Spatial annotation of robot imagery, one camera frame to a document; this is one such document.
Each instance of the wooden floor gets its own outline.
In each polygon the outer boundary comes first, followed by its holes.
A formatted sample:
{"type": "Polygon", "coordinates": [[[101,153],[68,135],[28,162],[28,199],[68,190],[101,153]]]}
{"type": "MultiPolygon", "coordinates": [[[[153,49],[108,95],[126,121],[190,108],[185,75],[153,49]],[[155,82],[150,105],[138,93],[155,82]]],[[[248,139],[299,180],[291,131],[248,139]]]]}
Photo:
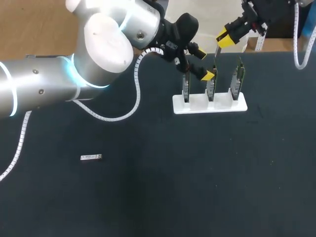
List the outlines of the wooden floor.
{"type": "Polygon", "coordinates": [[[77,19],[65,0],[0,0],[0,61],[25,54],[71,54],[77,19]]]}

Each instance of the white holder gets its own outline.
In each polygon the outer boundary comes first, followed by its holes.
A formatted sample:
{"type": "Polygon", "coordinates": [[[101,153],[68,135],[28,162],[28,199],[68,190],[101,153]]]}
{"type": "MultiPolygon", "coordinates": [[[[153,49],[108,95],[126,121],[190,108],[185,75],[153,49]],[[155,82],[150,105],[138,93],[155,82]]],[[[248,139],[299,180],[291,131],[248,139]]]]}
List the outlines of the white holder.
{"type": "Polygon", "coordinates": [[[240,93],[235,101],[230,89],[227,93],[215,93],[214,102],[208,101],[206,91],[204,94],[191,94],[189,103],[184,102],[183,91],[182,95],[174,95],[172,100],[173,111],[177,115],[243,112],[248,109],[243,93],[240,93]]]}

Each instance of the dark fabric mat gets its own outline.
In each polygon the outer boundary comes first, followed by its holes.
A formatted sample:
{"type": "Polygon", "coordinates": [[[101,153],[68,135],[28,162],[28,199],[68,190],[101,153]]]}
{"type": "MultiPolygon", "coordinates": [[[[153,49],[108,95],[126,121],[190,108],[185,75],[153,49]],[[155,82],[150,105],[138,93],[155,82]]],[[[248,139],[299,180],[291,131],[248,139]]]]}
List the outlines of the dark fabric mat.
{"type": "MultiPolygon", "coordinates": [[[[218,92],[237,57],[218,60],[218,92]]],[[[242,58],[245,113],[173,114],[181,74],[152,56],[140,69],[140,108],[126,121],[98,121],[72,102],[35,111],[0,183],[0,236],[315,237],[316,57],[304,71],[290,53],[242,58]],[[81,162],[88,154],[104,158],[81,162]]],[[[130,67],[85,104],[123,115],[135,102],[133,83],[130,67]]],[[[192,92],[202,91],[194,81],[192,92]]],[[[0,120],[2,171],[22,120],[0,120]]]]}

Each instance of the white spiral cable wrap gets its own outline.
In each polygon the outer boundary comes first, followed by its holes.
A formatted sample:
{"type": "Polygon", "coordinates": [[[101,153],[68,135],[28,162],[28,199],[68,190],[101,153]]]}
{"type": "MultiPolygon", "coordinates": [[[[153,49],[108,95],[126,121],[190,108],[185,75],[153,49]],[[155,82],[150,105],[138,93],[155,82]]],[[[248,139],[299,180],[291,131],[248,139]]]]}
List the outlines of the white spiral cable wrap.
{"type": "Polygon", "coordinates": [[[124,119],[127,119],[128,117],[132,116],[132,114],[135,113],[135,111],[138,109],[139,103],[140,103],[140,87],[139,87],[139,81],[138,81],[138,70],[139,70],[139,65],[144,59],[144,57],[150,53],[157,53],[160,55],[163,55],[163,50],[160,48],[148,48],[146,49],[137,59],[136,64],[135,64],[135,69],[134,69],[134,80],[135,80],[135,86],[136,86],[136,103],[134,105],[134,108],[126,115],[118,117],[118,118],[106,118],[103,116],[100,116],[93,112],[91,109],[89,109],[86,105],[84,105],[82,102],[78,100],[74,100],[74,102],[79,105],[81,108],[83,108],[87,113],[95,117],[96,119],[105,121],[105,122],[117,122],[121,121],[124,119]]]}
{"type": "Polygon", "coordinates": [[[302,70],[307,66],[308,60],[309,60],[310,55],[311,55],[311,51],[312,51],[312,48],[313,48],[313,45],[314,45],[314,42],[316,39],[316,27],[314,28],[312,36],[311,36],[310,41],[308,43],[305,57],[304,57],[304,61],[300,65],[300,63],[298,61],[298,50],[297,50],[299,14],[300,14],[299,5],[297,3],[297,4],[295,4],[295,22],[294,22],[294,62],[295,62],[295,66],[297,67],[297,69],[302,70]]]}
{"type": "Polygon", "coordinates": [[[9,165],[9,167],[5,170],[5,172],[2,175],[0,175],[0,182],[12,171],[12,169],[14,168],[15,164],[17,163],[17,161],[18,161],[18,159],[20,157],[21,150],[22,150],[23,143],[24,143],[24,137],[25,137],[25,133],[26,133],[26,128],[28,126],[28,122],[29,122],[29,118],[30,118],[31,112],[32,111],[26,112],[26,114],[24,116],[18,148],[16,149],[14,158],[13,158],[11,164],[9,165]]]}

